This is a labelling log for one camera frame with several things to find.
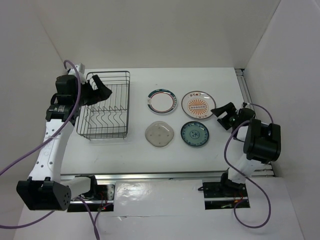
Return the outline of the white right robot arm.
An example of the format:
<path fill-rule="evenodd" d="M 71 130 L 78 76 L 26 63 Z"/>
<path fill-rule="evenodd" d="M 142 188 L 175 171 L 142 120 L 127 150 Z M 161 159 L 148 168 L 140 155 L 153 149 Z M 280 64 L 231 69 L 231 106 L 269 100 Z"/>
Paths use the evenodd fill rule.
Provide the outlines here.
<path fill-rule="evenodd" d="M 263 123 L 256 118 L 256 112 L 248 106 L 264 110 L 270 123 Z M 217 121 L 225 130 L 231 129 L 223 156 L 227 156 L 231 140 L 243 143 L 243 155 L 232 165 L 227 159 L 229 168 L 221 176 L 218 190 L 223 196 L 230 196 L 239 189 L 246 180 L 262 165 L 278 160 L 281 154 L 281 126 L 274 123 L 270 112 L 263 106 L 244 102 L 242 108 L 236 109 L 230 102 L 222 107 L 211 110 Z"/>

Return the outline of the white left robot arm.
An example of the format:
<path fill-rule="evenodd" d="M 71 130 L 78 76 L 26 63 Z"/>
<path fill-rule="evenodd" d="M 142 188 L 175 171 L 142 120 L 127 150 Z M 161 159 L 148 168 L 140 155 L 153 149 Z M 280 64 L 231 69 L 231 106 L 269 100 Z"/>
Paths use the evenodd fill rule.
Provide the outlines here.
<path fill-rule="evenodd" d="M 62 162 L 68 140 L 74 130 L 82 106 L 91 106 L 107 100 L 112 91 L 98 75 L 79 83 L 75 75 L 57 77 L 56 93 L 46 111 L 44 145 L 40 147 L 37 161 L 27 180 L 17 183 L 16 191 L 32 211 L 65 211 L 72 200 L 84 196 L 97 197 L 99 187 L 93 175 L 77 175 L 61 182 Z"/>

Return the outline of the green red rimmed white plate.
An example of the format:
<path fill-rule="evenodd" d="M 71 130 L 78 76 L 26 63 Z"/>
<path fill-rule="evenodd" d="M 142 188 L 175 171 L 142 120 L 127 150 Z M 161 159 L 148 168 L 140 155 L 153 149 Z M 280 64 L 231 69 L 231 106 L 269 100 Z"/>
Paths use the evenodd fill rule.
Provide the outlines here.
<path fill-rule="evenodd" d="M 156 89 L 147 96 L 146 105 L 151 112 L 166 115 L 175 110 L 178 99 L 170 90 Z"/>

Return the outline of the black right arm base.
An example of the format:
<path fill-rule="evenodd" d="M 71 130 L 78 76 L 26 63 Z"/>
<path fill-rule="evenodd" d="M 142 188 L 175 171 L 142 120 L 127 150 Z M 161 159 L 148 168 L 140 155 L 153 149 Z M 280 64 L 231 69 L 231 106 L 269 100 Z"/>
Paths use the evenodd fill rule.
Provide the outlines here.
<path fill-rule="evenodd" d="M 247 197 L 247 189 L 243 183 L 235 183 L 228 179 L 228 172 L 221 175 L 220 182 L 204 182 L 197 189 L 205 198 L 243 198 Z"/>

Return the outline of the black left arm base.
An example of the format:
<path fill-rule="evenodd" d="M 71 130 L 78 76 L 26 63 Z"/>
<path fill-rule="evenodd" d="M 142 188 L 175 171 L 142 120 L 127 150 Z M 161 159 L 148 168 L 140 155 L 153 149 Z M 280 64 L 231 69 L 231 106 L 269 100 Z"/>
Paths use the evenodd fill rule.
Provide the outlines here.
<path fill-rule="evenodd" d="M 90 189 L 88 192 L 82 193 L 81 196 L 89 200 L 105 200 L 113 201 L 115 197 L 114 184 L 98 184 L 94 175 L 87 176 L 90 179 Z"/>

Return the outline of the orange sunburst white plate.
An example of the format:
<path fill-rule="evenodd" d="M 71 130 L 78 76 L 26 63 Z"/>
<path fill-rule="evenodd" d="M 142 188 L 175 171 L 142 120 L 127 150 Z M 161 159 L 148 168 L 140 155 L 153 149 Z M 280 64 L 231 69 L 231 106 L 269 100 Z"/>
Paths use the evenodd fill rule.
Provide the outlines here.
<path fill-rule="evenodd" d="M 189 117 L 205 120 L 213 115 L 212 110 L 216 108 L 216 101 L 204 91 L 190 91 L 183 96 L 181 108 Z"/>

